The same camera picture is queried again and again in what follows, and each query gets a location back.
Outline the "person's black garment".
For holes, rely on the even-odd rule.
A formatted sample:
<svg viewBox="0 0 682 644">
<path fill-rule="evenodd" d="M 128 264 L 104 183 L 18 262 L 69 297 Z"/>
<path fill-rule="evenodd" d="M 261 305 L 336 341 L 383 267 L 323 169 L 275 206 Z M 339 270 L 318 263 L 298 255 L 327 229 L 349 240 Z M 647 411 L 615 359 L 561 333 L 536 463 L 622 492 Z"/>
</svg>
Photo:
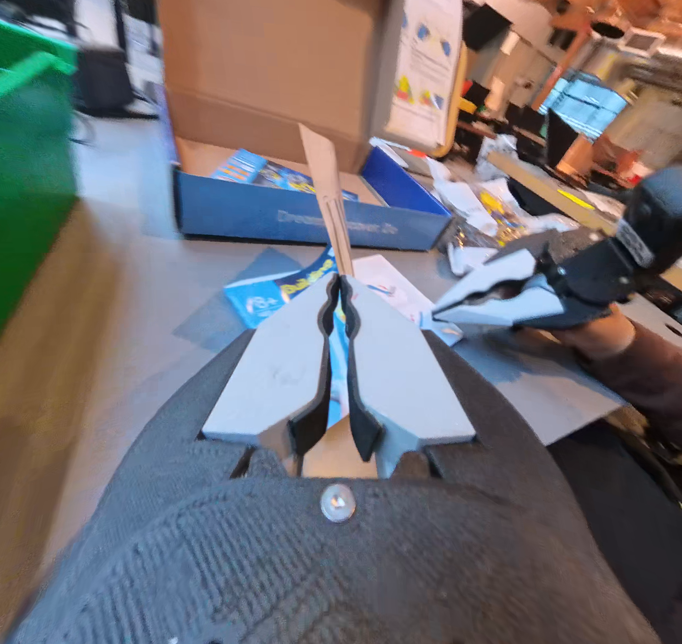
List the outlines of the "person's black garment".
<svg viewBox="0 0 682 644">
<path fill-rule="evenodd" d="M 681 453 L 605 420 L 548 451 L 632 602 L 662 643 L 680 643 Z"/>
</svg>

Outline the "blue robot kit box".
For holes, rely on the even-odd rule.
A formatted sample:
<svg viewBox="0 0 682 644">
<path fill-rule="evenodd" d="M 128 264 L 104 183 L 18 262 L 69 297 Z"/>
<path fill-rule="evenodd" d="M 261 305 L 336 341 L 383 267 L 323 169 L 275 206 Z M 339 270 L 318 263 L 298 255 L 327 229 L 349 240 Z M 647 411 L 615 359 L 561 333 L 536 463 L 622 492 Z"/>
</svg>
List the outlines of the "blue robot kit box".
<svg viewBox="0 0 682 644">
<path fill-rule="evenodd" d="M 449 211 L 371 131 L 390 1 L 158 0 L 183 236 L 327 242 L 315 195 L 210 177 L 239 148 L 312 176 L 302 125 L 334 147 L 352 246 L 434 246 Z"/>
</svg>

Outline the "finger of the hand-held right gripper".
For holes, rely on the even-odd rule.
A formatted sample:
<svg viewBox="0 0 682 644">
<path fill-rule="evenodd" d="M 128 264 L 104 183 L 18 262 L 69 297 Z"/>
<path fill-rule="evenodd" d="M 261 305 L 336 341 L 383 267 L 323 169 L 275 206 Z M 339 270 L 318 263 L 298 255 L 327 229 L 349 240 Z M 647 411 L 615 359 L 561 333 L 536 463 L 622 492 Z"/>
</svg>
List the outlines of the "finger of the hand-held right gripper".
<svg viewBox="0 0 682 644">
<path fill-rule="evenodd" d="M 562 300 L 550 288 L 541 285 L 518 291 L 503 288 L 483 296 L 471 295 L 460 302 L 439 304 L 433 309 L 432 318 L 459 327 L 509 328 L 564 313 Z"/>
<path fill-rule="evenodd" d="M 480 305 L 510 290 L 521 291 L 535 273 L 537 260 L 527 249 L 513 251 L 474 268 L 442 295 L 432 308 L 434 317 L 461 305 Z"/>
</svg>

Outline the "person's right hand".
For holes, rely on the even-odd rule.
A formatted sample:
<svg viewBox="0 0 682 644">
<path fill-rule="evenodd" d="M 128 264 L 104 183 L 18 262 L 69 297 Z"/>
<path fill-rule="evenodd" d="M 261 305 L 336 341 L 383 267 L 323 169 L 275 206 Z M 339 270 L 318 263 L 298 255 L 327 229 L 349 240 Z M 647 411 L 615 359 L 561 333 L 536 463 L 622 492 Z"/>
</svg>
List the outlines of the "person's right hand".
<svg viewBox="0 0 682 644">
<path fill-rule="evenodd" d="M 617 305 L 605 317 L 550 334 L 564 346 L 590 361 L 623 353 L 635 339 L 635 327 Z"/>
</svg>

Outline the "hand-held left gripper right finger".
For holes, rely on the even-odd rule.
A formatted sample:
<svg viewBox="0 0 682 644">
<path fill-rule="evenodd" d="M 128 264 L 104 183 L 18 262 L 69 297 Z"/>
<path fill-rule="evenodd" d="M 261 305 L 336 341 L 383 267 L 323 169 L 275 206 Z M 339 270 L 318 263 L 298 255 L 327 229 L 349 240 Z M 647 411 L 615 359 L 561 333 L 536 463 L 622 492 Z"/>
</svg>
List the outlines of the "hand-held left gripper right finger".
<svg viewBox="0 0 682 644">
<path fill-rule="evenodd" d="M 475 429 L 428 340 L 366 285 L 341 276 L 348 337 L 349 424 L 365 462 L 389 478 L 401 457 L 471 442 Z"/>
</svg>

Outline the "blue printed leaflet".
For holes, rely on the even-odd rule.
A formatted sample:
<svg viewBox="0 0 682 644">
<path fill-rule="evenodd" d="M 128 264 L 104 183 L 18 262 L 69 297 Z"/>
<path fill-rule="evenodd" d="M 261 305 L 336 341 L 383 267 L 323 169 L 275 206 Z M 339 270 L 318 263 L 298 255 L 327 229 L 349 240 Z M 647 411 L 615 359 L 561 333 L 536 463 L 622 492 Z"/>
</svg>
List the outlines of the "blue printed leaflet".
<svg viewBox="0 0 682 644">
<path fill-rule="evenodd" d="M 308 175 L 243 148 L 237 149 L 210 177 L 254 187 L 316 194 L 313 181 Z"/>
</svg>

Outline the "background grey desk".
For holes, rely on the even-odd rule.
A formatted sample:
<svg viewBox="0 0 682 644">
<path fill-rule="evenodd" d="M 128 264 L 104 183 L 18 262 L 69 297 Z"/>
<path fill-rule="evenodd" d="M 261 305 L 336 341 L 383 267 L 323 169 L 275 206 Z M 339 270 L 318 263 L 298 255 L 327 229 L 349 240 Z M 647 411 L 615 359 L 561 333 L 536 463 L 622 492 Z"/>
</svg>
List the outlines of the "background grey desk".
<svg viewBox="0 0 682 644">
<path fill-rule="evenodd" d="M 486 161 L 490 162 L 496 169 L 506 174 L 510 179 L 515 180 L 527 188 L 544 202 L 550 204 L 554 210 L 563 213 L 570 219 L 580 224 L 600 230 L 612 236 L 617 231 L 617 224 L 624 212 L 624 205 L 617 200 L 610 198 L 598 199 L 594 203 L 596 195 L 579 187 L 573 187 L 565 182 L 551 176 L 544 169 L 533 164 L 522 162 L 510 154 L 499 151 L 491 151 L 486 155 Z M 566 189 L 582 197 L 585 201 L 595 207 L 595 211 L 587 211 L 580 206 L 557 193 L 557 189 Z"/>
</svg>

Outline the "green plastic bin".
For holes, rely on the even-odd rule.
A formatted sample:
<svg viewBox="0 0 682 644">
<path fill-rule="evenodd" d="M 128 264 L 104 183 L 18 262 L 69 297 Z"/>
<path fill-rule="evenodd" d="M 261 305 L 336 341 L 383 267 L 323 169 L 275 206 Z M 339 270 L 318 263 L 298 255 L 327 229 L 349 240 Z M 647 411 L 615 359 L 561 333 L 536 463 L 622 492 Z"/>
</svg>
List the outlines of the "green plastic bin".
<svg viewBox="0 0 682 644">
<path fill-rule="evenodd" d="M 1 22 L 1 328 L 76 201 L 76 61 L 74 46 Z"/>
</svg>

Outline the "clear bag of tan pieces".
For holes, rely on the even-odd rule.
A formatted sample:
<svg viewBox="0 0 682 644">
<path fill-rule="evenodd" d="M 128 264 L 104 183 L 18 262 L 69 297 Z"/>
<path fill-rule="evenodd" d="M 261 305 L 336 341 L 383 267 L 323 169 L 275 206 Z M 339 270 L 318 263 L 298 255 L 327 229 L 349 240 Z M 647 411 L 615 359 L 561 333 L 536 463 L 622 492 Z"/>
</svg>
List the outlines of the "clear bag of tan pieces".
<svg viewBox="0 0 682 644">
<path fill-rule="evenodd" d="M 482 265 L 513 240 L 579 228 L 579 223 L 553 210 L 542 217 L 528 214 L 512 196 L 506 178 L 478 182 L 472 174 L 453 174 L 448 166 L 430 157 L 426 162 L 432 178 L 431 193 L 451 213 L 437 248 L 447 256 L 456 277 Z"/>
</svg>

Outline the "instruction sheet on stand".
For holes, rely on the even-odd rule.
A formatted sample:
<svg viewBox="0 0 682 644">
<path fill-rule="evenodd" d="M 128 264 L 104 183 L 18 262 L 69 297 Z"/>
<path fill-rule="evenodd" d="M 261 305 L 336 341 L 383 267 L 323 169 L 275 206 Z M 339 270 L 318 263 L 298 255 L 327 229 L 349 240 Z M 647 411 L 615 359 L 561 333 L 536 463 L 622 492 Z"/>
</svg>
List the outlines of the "instruction sheet on stand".
<svg viewBox="0 0 682 644">
<path fill-rule="evenodd" d="M 396 142 L 398 144 L 407 146 L 409 148 L 417 149 L 421 152 L 430 154 L 431 156 L 434 156 L 434 157 L 442 157 L 450 151 L 450 149 L 454 143 L 455 128 L 456 128 L 456 123 L 458 121 L 459 111 L 460 111 L 460 98 L 461 98 L 461 94 L 462 94 L 462 87 L 464 85 L 464 80 L 465 80 L 467 54 L 466 54 L 466 45 L 465 45 L 464 39 L 463 39 L 463 27 L 464 27 L 463 0 L 462 0 L 463 23 L 462 23 L 462 41 L 461 41 L 460 60 L 458 63 L 458 68 L 457 68 L 457 73 L 456 73 L 456 81 L 455 81 L 455 86 L 454 86 L 453 97 L 451 99 L 451 108 L 449 110 L 447 137 L 446 137 L 445 144 L 438 147 L 434 151 L 424 151 L 420 147 L 408 146 L 408 145 L 402 144 L 400 141 L 396 141 L 393 138 L 387 137 L 384 134 L 384 131 L 380 125 L 381 122 L 383 121 L 383 118 L 381 117 L 381 115 L 386 114 L 388 112 L 388 104 L 389 104 L 389 99 L 391 96 L 391 85 L 389 83 L 390 76 L 388 74 L 388 58 L 390 56 L 396 55 L 395 43 L 394 43 L 394 40 L 396 39 L 396 35 L 397 35 L 397 19 L 396 19 L 396 14 L 395 14 L 396 8 L 397 8 L 397 0 L 391 0 L 390 6 L 388 9 L 388 13 L 385 17 L 385 23 L 383 25 L 384 29 L 383 29 L 383 36 L 382 36 L 382 45 L 381 45 L 381 49 L 380 49 L 380 57 L 379 57 L 379 62 L 378 62 L 379 69 L 378 69 L 378 74 L 377 74 L 377 90 L 376 90 L 376 95 L 374 98 L 374 108 L 373 108 L 373 112 L 372 112 L 372 123 L 371 123 L 372 135 L 376 136 L 376 137 L 381 137 L 381 138 L 386 139 L 386 140 L 391 140 L 392 142 Z"/>
</svg>

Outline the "paned window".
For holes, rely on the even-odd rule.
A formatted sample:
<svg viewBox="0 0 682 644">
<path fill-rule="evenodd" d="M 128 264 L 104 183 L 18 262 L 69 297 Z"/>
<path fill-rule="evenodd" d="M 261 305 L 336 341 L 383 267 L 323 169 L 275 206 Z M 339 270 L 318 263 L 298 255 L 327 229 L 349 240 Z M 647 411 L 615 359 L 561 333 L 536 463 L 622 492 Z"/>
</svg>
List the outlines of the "paned window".
<svg viewBox="0 0 682 644">
<path fill-rule="evenodd" d="M 596 140 L 627 105 L 624 97 L 601 85 L 596 77 L 570 73 L 557 80 L 539 112 L 552 110 L 575 131 Z"/>
</svg>

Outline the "printed instruction sheet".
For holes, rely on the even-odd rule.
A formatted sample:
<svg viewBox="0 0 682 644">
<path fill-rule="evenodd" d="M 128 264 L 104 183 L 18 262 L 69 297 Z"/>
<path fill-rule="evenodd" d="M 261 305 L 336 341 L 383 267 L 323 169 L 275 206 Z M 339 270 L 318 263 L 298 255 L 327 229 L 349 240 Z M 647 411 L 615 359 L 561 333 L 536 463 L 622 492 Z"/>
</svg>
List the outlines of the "printed instruction sheet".
<svg viewBox="0 0 682 644">
<path fill-rule="evenodd" d="M 381 127 L 402 144 L 434 151 L 446 142 L 460 60 L 462 0 L 397 0 L 391 96 Z"/>
</svg>

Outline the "printed instruction booklet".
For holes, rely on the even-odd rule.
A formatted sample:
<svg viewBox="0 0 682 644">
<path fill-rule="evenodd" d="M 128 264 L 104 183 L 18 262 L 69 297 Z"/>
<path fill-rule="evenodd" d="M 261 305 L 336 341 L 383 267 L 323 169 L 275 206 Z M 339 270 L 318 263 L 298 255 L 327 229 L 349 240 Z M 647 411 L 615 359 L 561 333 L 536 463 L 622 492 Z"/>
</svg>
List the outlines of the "printed instruction booklet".
<svg viewBox="0 0 682 644">
<path fill-rule="evenodd" d="M 321 209 L 323 225 L 331 228 L 331 245 L 310 266 L 276 277 L 245 279 L 224 287 L 224 295 L 246 328 L 254 329 L 279 311 L 323 275 L 329 273 L 353 274 L 375 294 L 385 300 L 405 318 L 421 329 L 431 329 L 448 345 L 456 343 L 461 333 L 454 327 L 438 330 L 431 321 L 432 303 L 425 295 L 388 263 L 382 256 L 351 260 L 348 229 L 350 223 L 342 208 L 343 191 L 337 169 L 336 153 L 330 141 L 309 128 L 299 126 L 305 157 L 312 162 L 312 181 L 322 181 Z"/>
</svg>

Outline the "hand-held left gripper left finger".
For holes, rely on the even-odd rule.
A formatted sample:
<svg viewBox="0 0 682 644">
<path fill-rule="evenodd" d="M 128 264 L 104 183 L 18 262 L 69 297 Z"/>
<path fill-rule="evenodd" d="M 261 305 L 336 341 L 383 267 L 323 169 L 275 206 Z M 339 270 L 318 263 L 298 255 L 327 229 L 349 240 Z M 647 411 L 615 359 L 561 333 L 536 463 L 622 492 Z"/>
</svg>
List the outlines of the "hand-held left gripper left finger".
<svg viewBox="0 0 682 644">
<path fill-rule="evenodd" d="M 202 426 L 206 439 L 277 456 L 304 456 L 322 439 L 339 290 L 339 275 L 326 274 L 252 331 Z"/>
</svg>

